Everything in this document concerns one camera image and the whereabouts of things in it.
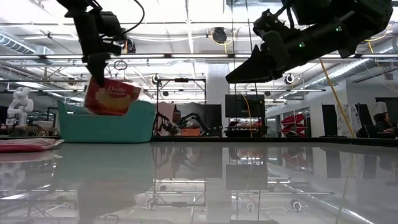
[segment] yellow cable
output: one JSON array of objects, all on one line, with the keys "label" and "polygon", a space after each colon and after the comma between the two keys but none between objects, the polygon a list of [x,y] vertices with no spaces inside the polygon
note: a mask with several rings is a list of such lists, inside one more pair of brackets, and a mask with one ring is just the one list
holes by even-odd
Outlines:
[{"label": "yellow cable", "polygon": [[349,129],[349,132],[351,133],[351,137],[352,137],[352,138],[355,138],[355,133],[354,133],[354,131],[353,131],[353,128],[351,127],[351,125],[350,125],[349,122],[348,122],[347,116],[346,116],[346,114],[345,114],[345,112],[344,112],[344,110],[343,110],[343,106],[341,105],[340,100],[339,100],[339,98],[338,98],[338,96],[337,96],[335,87],[333,87],[333,84],[331,83],[331,80],[330,80],[330,77],[329,77],[329,75],[328,75],[328,72],[327,72],[327,70],[326,70],[326,68],[325,68],[325,65],[323,64],[322,59],[319,59],[319,61],[321,62],[321,66],[322,66],[323,72],[325,72],[326,79],[328,80],[328,83],[329,83],[329,85],[330,85],[330,88],[331,88],[331,90],[332,90],[332,92],[333,92],[333,94],[334,94],[334,96],[335,96],[335,98],[336,98],[337,105],[338,105],[338,107],[339,107],[339,109],[340,109],[340,111],[341,111],[341,114],[342,114],[343,117],[344,117],[344,121],[346,122],[347,127],[348,127],[348,129]]},{"label": "yellow cable", "polygon": [[[345,120],[345,122],[347,124],[347,127],[348,127],[348,129],[349,129],[349,131],[351,133],[351,137],[355,138],[355,134],[354,134],[353,128],[351,127],[350,123],[348,122],[347,116],[346,116],[346,114],[345,114],[345,112],[343,110],[343,107],[342,107],[342,105],[340,103],[340,100],[339,100],[339,98],[338,98],[338,96],[336,94],[335,88],[333,87],[333,84],[331,83],[330,77],[329,77],[328,72],[327,72],[327,70],[326,70],[326,68],[325,68],[325,66],[324,66],[324,64],[322,62],[322,59],[319,59],[319,61],[321,62],[321,66],[322,66],[323,72],[326,75],[326,79],[328,80],[330,88],[331,88],[331,90],[332,90],[332,92],[333,92],[333,94],[334,94],[334,96],[336,98],[336,101],[337,101],[338,107],[339,107],[339,109],[341,111],[341,114],[343,115],[344,120]],[[341,202],[342,203],[343,203],[343,201],[345,200],[345,197],[346,197],[346,193],[347,193],[347,189],[348,189],[348,180],[351,178],[351,176],[353,175],[353,172],[354,172],[354,167],[355,167],[354,166],[354,164],[355,164],[354,154],[351,154],[351,162],[350,163],[351,163],[351,165],[350,165],[350,168],[349,168],[349,172],[348,172],[347,178],[346,178],[346,180],[344,182],[344,191],[343,191],[343,195],[341,197]],[[335,224],[338,224],[338,220],[340,219],[341,210],[342,209],[343,209],[343,205],[340,204]]]},{"label": "yellow cable", "polygon": [[251,126],[251,114],[250,114],[250,106],[249,106],[249,102],[246,99],[246,97],[243,95],[243,93],[241,93],[244,100],[246,101],[246,105],[248,106],[248,112],[249,112],[249,119],[250,119],[250,138],[253,138],[253,133],[252,133],[252,126]]},{"label": "yellow cable", "polygon": [[213,33],[214,33],[214,31],[211,31],[211,33],[210,33],[210,39],[211,39],[215,44],[224,46],[225,53],[226,53],[226,46],[227,46],[228,44],[232,43],[232,41],[234,40],[234,37],[235,37],[235,33],[233,33],[232,40],[230,40],[228,43],[223,43],[223,44],[217,43],[217,42],[214,40],[214,38],[213,38]]},{"label": "yellow cable", "polygon": [[388,25],[388,26],[387,26],[387,29],[385,30],[384,35],[382,35],[381,37],[378,37],[378,38],[376,38],[376,39],[365,40],[365,41],[366,41],[366,42],[372,42],[372,41],[376,41],[376,40],[380,40],[380,39],[382,39],[382,38],[385,38],[386,35],[388,34],[388,30],[390,29],[390,26],[391,26],[391,25]]}]

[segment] monitor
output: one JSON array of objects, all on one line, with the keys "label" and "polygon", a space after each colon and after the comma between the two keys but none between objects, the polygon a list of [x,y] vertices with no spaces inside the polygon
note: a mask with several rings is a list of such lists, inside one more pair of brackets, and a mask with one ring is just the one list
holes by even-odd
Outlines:
[{"label": "monitor", "polygon": [[262,118],[265,116],[264,95],[225,95],[225,116],[227,118]]},{"label": "monitor", "polygon": [[398,99],[386,100],[385,102],[390,121],[398,124]]}]

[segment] red object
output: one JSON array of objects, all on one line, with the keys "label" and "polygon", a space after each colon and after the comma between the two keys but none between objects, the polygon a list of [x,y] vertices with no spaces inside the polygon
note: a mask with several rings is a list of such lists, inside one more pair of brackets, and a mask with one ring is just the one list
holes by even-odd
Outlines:
[{"label": "red object", "polygon": [[130,104],[138,99],[141,88],[105,78],[101,88],[93,78],[87,88],[85,107],[94,114],[124,115]]},{"label": "red object", "polygon": [[283,121],[281,121],[281,123],[283,125],[298,124],[298,123],[300,123],[303,120],[304,120],[304,115],[303,114],[298,114],[298,115],[295,115],[295,116],[288,116]]},{"label": "red object", "polygon": [[63,140],[43,138],[0,140],[0,152],[40,152],[62,142]]},{"label": "red object", "polygon": [[303,124],[300,124],[304,120],[304,115],[303,114],[297,114],[295,116],[289,116],[283,121],[281,121],[283,125],[282,133],[286,135],[289,131],[291,131],[292,127],[296,127],[296,133],[299,134],[301,137],[304,137],[304,130],[305,127]]}]

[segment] orange object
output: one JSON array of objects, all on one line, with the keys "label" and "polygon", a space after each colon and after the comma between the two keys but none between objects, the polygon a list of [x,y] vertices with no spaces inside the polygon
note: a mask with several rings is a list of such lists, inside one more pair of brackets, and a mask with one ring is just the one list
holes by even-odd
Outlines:
[{"label": "orange object", "polygon": [[131,102],[138,99],[141,88],[105,78],[101,88],[93,78],[87,88],[85,107],[99,115],[124,115]]},{"label": "orange object", "polygon": [[200,128],[184,128],[182,136],[200,136]]}]

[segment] ceiling light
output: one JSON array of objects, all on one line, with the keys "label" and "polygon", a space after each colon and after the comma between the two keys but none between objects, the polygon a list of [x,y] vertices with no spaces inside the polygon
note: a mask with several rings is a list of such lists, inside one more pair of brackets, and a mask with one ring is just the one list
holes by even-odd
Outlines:
[{"label": "ceiling light", "polygon": [[46,55],[47,59],[82,59],[82,55]]},{"label": "ceiling light", "polygon": [[38,36],[38,37],[25,37],[24,40],[40,40],[40,39],[46,39],[48,38],[47,36]]},{"label": "ceiling light", "polygon": [[85,99],[83,99],[83,98],[80,98],[80,97],[71,97],[71,98],[69,98],[69,99],[71,99],[71,100],[73,100],[73,101],[79,101],[79,102],[83,102]]},{"label": "ceiling light", "polygon": [[325,89],[320,89],[320,90],[294,90],[294,91],[295,92],[309,92],[309,91],[326,91],[326,90]]},{"label": "ceiling light", "polygon": [[362,54],[361,58],[397,58],[398,54]]},{"label": "ceiling light", "polygon": [[129,59],[129,58],[164,58],[164,54],[123,54],[120,56],[111,56],[112,59]]},{"label": "ceiling light", "polygon": [[[238,90],[238,91],[255,91],[255,90],[256,89],[245,89],[245,90]],[[261,89],[261,88],[258,88],[257,91],[285,92],[285,91],[288,91],[288,90],[284,90],[284,89],[280,89],[280,90],[278,90],[278,89]]]},{"label": "ceiling light", "polygon": [[172,58],[228,58],[228,54],[172,54]]},{"label": "ceiling light", "polygon": [[73,92],[73,90],[43,90],[44,92]]},{"label": "ceiling light", "polygon": [[[144,91],[155,92],[155,93],[157,92],[156,89],[149,89],[149,90],[144,90]],[[163,88],[163,89],[161,89],[159,91],[168,91],[168,92],[173,92],[173,91],[193,91],[193,92],[196,92],[196,91],[203,91],[203,90],[201,90],[201,89],[184,89],[184,88],[181,88],[181,89],[166,89],[166,88]]]},{"label": "ceiling light", "polygon": [[38,55],[0,55],[1,60],[32,60],[40,59]]},{"label": "ceiling light", "polygon": [[266,101],[266,102],[273,102],[273,101],[283,101],[283,102],[286,102],[287,100],[285,100],[285,99],[264,99],[264,101]]},{"label": "ceiling light", "polygon": [[37,84],[37,83],[29,83],[29,82],[16,82],[15,84],[28,86],[31,88],[45,88],[45,86]]},{"label": "ceiling light", "polygon": [[249,58],[251,56],[251,54],[236,54],[235,57],[236,58]]},{"label": "ceiling light", "polygon": [[58,93],[49,93],[49,95],[56,96],[56,97],[59,97],[59,98],[63,98],[64,97],[64,96],[62,96],[62,95],[60,95]]},{"label": "ceiling light", "polygon": [[265,105],[287,105],[287,103],[264,103]]}]

